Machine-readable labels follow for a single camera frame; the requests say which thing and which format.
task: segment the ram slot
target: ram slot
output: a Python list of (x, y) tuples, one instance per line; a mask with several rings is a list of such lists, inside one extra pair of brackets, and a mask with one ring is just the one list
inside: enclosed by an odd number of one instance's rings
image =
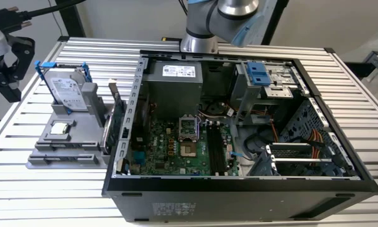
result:
[(208, 126), (208, 148), (212, 175), (225, 175), (225, 154), (223, 149), (223, 137), (217, 125)]

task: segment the power supply label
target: power supply label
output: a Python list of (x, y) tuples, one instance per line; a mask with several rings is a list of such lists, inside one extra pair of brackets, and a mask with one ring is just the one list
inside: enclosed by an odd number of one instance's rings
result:
[(195, 66), (165, 65), (163, 67), (164, 77), (196, 77)]

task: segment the motherboard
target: motherboard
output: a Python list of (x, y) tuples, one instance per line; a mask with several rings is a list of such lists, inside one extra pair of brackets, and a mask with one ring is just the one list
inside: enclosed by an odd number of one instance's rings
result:
[[(221, 143), (221, 149), (211, 146), (211, 141)], [(209, 125), (197, 119), (191, 122), (189, 117), (176, 121), (153, 120), (145, 151), (136, 151), (144, 158), (135, 159), (132, 174), (239, 176), (237, 158), (231, 155), (233, 147), (228, 125)]]

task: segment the metal slat table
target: metal slat table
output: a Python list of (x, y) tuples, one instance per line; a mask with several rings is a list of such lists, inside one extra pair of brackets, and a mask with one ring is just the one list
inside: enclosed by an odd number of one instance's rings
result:
[[(140, 50), (179, 51), (177, 42), (71, 38), (57, 42), (46, 61), (91, 66), (99, 95), (112, 102), (107, 88), (117, 80), (128, 100)], [(321, 48), (220, 44), (221, 54), (299, 58), (319, 86), (327, 105), (378, 183), (378, 101), (337, 54)], [(0, 122), (0, 226), (133, 226), (113, 201), (101, 198), (107, 170), (30, 170), (24, 164), (48, 122), (52, 97), (35, 75)], [(320, 222), (141, 223), (151, 226), (336, 226), (378, 227), (378, 196)]]

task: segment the green circuit board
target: green circuit board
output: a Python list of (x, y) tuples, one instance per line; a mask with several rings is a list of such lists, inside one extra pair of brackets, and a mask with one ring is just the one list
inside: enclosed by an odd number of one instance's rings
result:
[[(233, 146), (229, 127), (220, 127), (221, 142)], [(187, 154), (181, 146), (192, 146), (192, 153)], [(205, 125), (200, 125), (200, 139), (179, 141), (179, 121), (153, 121), (151, 125), (149, 143), (145, 151), (145, 163), (140, 166), (140, 175), (199, 175), (211, 176), (211, 159), (208, 151), (208, 133)], [(236, 158), (233, 166), (228, 168), (229, 176), (239, 176)]]

